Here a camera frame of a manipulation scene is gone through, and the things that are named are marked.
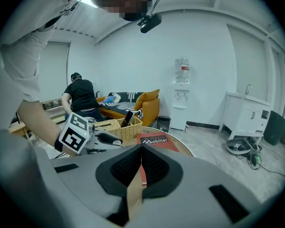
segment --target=yellow sofa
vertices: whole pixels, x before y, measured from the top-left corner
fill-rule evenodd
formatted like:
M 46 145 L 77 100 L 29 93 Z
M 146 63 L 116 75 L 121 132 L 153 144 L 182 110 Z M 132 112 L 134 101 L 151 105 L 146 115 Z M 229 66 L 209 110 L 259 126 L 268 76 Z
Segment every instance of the yellow sofa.
M 98 97 L 97 102 L 102 102 L 106 96 L 104 97 Z M 143 113 L 143 119 L 142 124 L 145 127 L 148 127 L 151 125 L 151 123 L 157 118 L 159 112 L 160 112 L 160 100 L 159 98 L 150 100 L 150 101 L 145 101 L 142 104 L 142 113 Z M 104 108 L 99 108 L 101 115 L 113 118 L 113 119 L 119 119 L 119 118 L 125 118 L 124 114 L 112 111 L 112 110 L 107 110 Z

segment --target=woven basket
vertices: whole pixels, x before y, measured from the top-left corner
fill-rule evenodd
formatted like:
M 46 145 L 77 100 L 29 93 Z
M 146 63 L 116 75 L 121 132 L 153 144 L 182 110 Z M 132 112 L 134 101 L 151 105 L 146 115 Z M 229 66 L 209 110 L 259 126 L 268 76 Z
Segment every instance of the woven basket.
M 117 119 L 117 121 L 119 123 L 119 126 L 121 126 L 124 118 Z M 132 118 L 130 126 L 113 130 L 111 133 L 121 138 L 123 141 L 130 140 L 142 133 L 142 124 L 143 122 L 135 116 Z
M 116 119 L 94 123 L 94 126 L 98 130 L 105 130 L 105 131 L 108 131 L 110 133 L 112 133 L 112 131 L 114 131 L 116 129 L 121 128 L 120 124 L 118 123 L 118 121 Z

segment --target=baseboard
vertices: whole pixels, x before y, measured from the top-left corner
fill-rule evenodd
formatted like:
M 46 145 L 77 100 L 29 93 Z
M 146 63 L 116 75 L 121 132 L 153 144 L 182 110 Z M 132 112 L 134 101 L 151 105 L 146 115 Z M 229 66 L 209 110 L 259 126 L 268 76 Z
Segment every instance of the baseboard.
M 188 122 L 187 125 L 194 126 L 194 127 L 202 127 L 202 128 L 210 128 L 210 129 L 219 129 L 219 125 L 212 125 L 212 124 L 206 124 L 206 123 L 195 123 L 195 122 Z M 229 128 L 226 126 L 223 127 L 223 130 L 229 131 Z

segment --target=black t-shirt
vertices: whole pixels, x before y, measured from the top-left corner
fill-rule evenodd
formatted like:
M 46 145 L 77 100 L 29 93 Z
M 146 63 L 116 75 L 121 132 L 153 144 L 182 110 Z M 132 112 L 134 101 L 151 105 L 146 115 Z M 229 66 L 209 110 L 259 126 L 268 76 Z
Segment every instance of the black t-shirt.
M 93 85 L 86 79 L 77 79 L 65 90 L 72 97 L 73 112 L 99 107 L 93 90 Z

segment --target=white shirt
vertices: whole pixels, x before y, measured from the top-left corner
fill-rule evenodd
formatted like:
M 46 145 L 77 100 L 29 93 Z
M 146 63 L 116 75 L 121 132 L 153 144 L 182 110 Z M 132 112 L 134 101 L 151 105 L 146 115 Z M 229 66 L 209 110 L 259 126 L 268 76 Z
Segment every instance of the white shirt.
M 24 0 L 0 33 L 0 130 L 8 129 L 23 100 L 39 100 L 38 61 L 69 0 Z

